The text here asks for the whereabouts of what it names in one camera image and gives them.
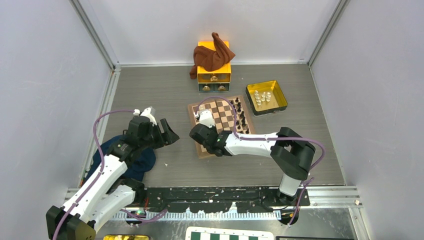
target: brown towel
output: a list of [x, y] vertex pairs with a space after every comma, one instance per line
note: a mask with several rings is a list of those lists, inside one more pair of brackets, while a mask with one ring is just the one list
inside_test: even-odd
[[191, 79], [197, 78], [198, 66], [204, 67], [208, 72], [215, 71], [224, 66], [224, 64], [229, 63], [236, 56], [221, 40], [218, 33], [212, 32], [212, 38], [216, 51], [205, 46], [197, 46], [194, 49], [194, 66], [190, 71]]

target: gray floor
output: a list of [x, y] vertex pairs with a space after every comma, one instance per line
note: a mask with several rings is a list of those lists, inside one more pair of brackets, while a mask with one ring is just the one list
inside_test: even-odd
[[[198, 159], [191, 130], [187, 105], [203, 98], [244, 95], [247, 84], [278, 80], [287, 99], [285, 111], [253, 117], [257, 134], [277, 132], [290, 127], [306, 138], [322, 142], [327, 150], [324, 160], [312, 171], [313, 185], [344, 184], [342, 173], [317, 91], [308, 66], [234, 65], [230, 92], [199, 93], [197, 80], [189, 78], [190, 66], [127, 67], [120, 74], [112, 110], [144, 109], [153, 106], [156, 119], [166, 118], [180, 136], [173, 145], [156, 150], [156, 165], [146, 173], [144, 183], [150, 187], [187, 186], [276, 186], [282, 171], [271, 158], [238, 155]], [[131, 115], [117, 113], [109, 117], [104, 139], [122, 133]], [[321, 154], [317, 151], [315, 158]]]

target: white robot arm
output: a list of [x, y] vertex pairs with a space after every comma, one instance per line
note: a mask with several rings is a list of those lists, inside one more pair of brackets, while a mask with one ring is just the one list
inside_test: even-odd
[[[91, 175], [74, 196], [60, 208], [52, 206], [47, 211], [49, 239], [53, 239], [55, 230], [59, 227], [57, 240], [94, 240], [96, 232], [120, 209], [134, 201], [143, 201], [146, 195], [145, 186], [135, 179], [125, 179], [115, 191], [104, 199], [102, 197], [144, 149], [158, 149], [180, 139], [169, 127], [166, 119], [160, 120], [163, 129], [161, 132], [154, 114], [152, 107], [146, 108], [142, 113], [135, 110], [136, 116], [129, 122], [128, 130], [106, 152], [101, 174], [98, 174], [101, 171], [100, 165], [96, 174]], [[59, 226], [59, 222], [70, 209], [69, 215]]]
[[308, 178], [315, 154], [312, 144], [304, 141], [267, 140], [301, 137], [288, 127], [269, 134], [236, 135], [228, 130], [218, 133], [212, 112], [208, 109], [201, 110], [196, 117], [199, 124], [193, 127], [190, 137], [203, 145], [208, 153], [218, 157], [248, 154], [272, 158], [284, 172], [278, 197], [282, 203], [293, 204], [299, 185]]

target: navy blue cloth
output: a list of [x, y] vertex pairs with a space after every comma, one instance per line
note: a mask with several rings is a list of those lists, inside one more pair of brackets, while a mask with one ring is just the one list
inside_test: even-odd
[[[114, 136], [112, 139], [107, 140], [102, 145], [100, 145], [103, 154], [106, 154], [108, 148], [112, 145], [112, 143], [118, 141], [122, 135]], [[93, 164], [88, 171], [87, 177], [85, 177], [84, 182], [95, 172], [95, 170], [99, 167], [102, 159], [100, 158], [99, 150], [97, 150], [93, 155]], [[142, 181], [145, 176], [145, 172], [150, 171], [156, 163], [156, 156], [153, 148], [146, 148], [137, 158], [130, 168], [126, 170], [126, 172], [122, 175], [125, 178], [135, 179], [138, 181]]]

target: green and white chessboard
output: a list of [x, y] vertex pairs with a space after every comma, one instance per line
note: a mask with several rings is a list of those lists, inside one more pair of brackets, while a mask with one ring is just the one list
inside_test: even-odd
[[185, 232], [185, 240], [274, 240], [274, 235], [269, 231], [190, 226]]

